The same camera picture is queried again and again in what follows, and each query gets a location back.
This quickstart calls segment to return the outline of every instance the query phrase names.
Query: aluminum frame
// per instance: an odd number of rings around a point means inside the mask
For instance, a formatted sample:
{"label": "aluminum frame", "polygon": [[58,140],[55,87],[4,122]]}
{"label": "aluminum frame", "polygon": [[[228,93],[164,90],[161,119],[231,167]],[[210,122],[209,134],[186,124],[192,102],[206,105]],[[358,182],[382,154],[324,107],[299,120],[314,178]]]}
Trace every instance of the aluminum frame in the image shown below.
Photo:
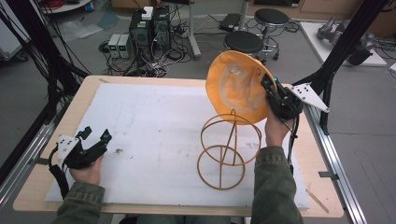
{"label": "aluminum frame", "polygon": [[0,187],[0,211],[6,205],[15,189],[20,185],[21,181],[26,177],[26,174],[35,166],[35,160],[41,154],[54,131],[55,125],[53,121],[47,125],[42,125],[29,147],[18,160],[18,163],[8,174],[7,179]]}
{"label": "aluminum frame", "polygon": [[339,196],[343,199],[343,206],[348,212],[351,221],[356,224],[367,223],[366,218],[361,211],[358,199],[349,184],[347,174],[340,158],[338,157],[337,151],[332,143],[332,139],[329,135],[326,135],[320,127],[320,110],[312,105],[306,105],[305,114],[307,115],[308,120],[311,121],[312,131],[315,131],[313,133],[317,135],[317,138],[320,141],[320,146],[325,155],[330,172],[338,177],[333,180],[333,183],[337,187],[339,194],[341,194]]}

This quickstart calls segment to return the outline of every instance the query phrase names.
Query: black metal frame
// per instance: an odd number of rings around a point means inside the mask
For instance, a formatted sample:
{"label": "black metal frame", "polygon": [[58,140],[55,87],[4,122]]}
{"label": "black metal frame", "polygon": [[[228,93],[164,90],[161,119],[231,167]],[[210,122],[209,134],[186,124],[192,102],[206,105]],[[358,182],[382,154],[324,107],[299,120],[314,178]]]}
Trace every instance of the black metal frame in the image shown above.
{"label": "black metal frame", "polygon": [[[10,156],[0,167],[0,186],[6,180],[8,174],[13,169],[14,165],[20,159],[30,142],[35,137],[42,124],[49,122],[56,115],[57,104],[63,95],[76,94],[79,84],[76,81],[73,73],[79,77],[87,77],[89,74],[75,67],[72,63],[68,62],[61,54],[52,40],[48,29],[44,26],[43,21],[37,15],[32,3],[29,0],[6,0],[9,7],[20,21],[26,33],[30,36],[31,41],[35,48],[40,52],[46,60],[48,76],[48,94],[49,102],[44,107],[35,122],[26,132],[22,140],[17,144]],[[0,11],[0,19],[8,27],[12,34],[20,41],[23,49],[32,57],[35,55],[18,32],[13,27],[11,21],[3,12]],[[62,85],[62,94],[59,93],[57,83]]]}
{"label": "black metal frame", "polygon": [[[344,60],[352,53],[361,37],[387,2],[388,0],[365,0],[319,70],[292,85],[295,86],[310,82],[312,89],[318,95],[323,93],[323,102],[326,106],[329,106],[332,94],[332,80],[338,68],[340,68]],[[329,134],[328,117],[329,114],[321,112],[320,127],[326,134]]]}

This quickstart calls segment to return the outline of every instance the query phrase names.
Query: wooden table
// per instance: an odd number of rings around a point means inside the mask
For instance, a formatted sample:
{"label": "wooden table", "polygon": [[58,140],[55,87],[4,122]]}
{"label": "wooden table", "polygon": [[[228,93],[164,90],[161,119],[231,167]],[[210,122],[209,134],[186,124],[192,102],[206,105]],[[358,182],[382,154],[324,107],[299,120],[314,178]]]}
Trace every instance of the wooden table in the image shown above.
{"label": "wooden table", "polygon": [[[126,83],[139,85],[166,85],[203,87],[205,80],[147,78],[147,77],[86,77],[73,102],[68,107],[53,136],[44,149],[41,158],[47,158],[56,146],[59,134],[73,136],[86,110],[88,109],[98,86],[101,83]],[[302,210],[303,217],[341,217],[344,210],[330,178],[322,178],[318,172],[327,171],[321,158],[318,145],[304,114],[301,115],[299,138],[294,144],[294,152],[306,186],[311,208]],[[17,211],[56,211],[62,203],[45,201],[53,181],[48,166],[37,164],[30,173],[17,199],[14,209]],[[179,215],[217,215],[249,217],[250,208],[246,207],[207,207],[207,206],[173,206],[143,204],[104,204],[103,213],[123,214],[179,214]]]}

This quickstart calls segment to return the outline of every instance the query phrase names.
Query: computer tower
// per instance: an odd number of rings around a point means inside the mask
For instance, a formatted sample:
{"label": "computer tower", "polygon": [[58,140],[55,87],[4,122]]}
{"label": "computer tower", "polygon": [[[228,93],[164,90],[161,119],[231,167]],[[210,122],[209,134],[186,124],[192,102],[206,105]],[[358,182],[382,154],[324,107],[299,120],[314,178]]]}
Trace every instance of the computer tower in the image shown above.
{"label": "computer tower", "polygon": [[152,18],[154,35],[157,40],[157,49],[169,50],[171,48],[171,22],[169,6],[154,9]]}
{"label": "computer tower", "polygon": [[152,54],[154,54],[154,52],[151,53],[153,50],[151,49],[152,41],[154,39],[152,21],[142,20],[142,12],[137,10],[132,16],[129,33],[131,35],[135,57],[140,54],[145,60],[151,61],[153,59]]}

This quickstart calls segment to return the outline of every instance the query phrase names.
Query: wire frame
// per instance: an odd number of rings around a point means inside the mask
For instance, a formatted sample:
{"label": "wire frame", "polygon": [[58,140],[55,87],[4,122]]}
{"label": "wire frame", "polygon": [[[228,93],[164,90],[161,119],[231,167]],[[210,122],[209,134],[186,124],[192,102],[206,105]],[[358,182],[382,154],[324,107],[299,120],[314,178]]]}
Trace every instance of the wire frame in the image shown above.
{"label": "wire frame", "polygon": [[[228,122],[228,123],[232,124],[232,128],[231,128],[230,135],[228,137],[226,145],[216,144],[216,145],[207,147],[205,145],[204,132],[209,127],[212,127],[214,125],[219,125],[223,122]],[[248,158],[246,161],[244,160],[243,156],[238,152],[238,125],[245,125],[245,126],[250,125],[254,129],[254,131],[257,133],[257,136],[258,136],[259,144],[257,147],[257,152],[251,158]],[[232,188],[236,187],[237,185],[239,185],[239,183],[243,180],[243,178],[245,176],[245,171],[246,171],[245,165],[256,159],[256,157],[260,151],[260,148],[262,147],[262,132],[256,125],[252,124],[247,119],[244,119],[243,117],[238,116],[236,114],[235,110],[232,109],[230,114],[217,115],[217,116],[209,119],[205,123],[204,127],[201,130],[201,144],[202,144],[204,151],[199,156],[198,162],[197,162],[197,170],[198,170],[198,174],[201,177],[201,179],[209,187],[211,187],[213,189],[232,189]],[[220,150],[220,154],[218,156],[216,156],[216,155],[214,155],[214,153],[210,152],[210,151],[212,151],[212,152],[215,151],[214,149],[216,149],[216,148],[219,148],[219,150]],[[227,162],[227,161],[225,161],[225,159],[226,159],[227,153],[230,153],[230,152],[233,153],[233,155],[232,155],[233,160],[231,162]],[[200,163],[201,163],[202,157],[204,155],[207,155],[210,159],[212,159],[213,161],[215,161],[219,164],[219,183],[217,185],[210,184],[209,181],[207,181],[204,178],[204,175],[202,174]],[[223,175],[224,166],[241,167],[241,169],[242,169],[241,177],[236,181],[235,184],[233,184],[231,186],[227,186],[227,187],[224,187],[223,183],[222,183],[222,179],[223,179],[222,175]]]}

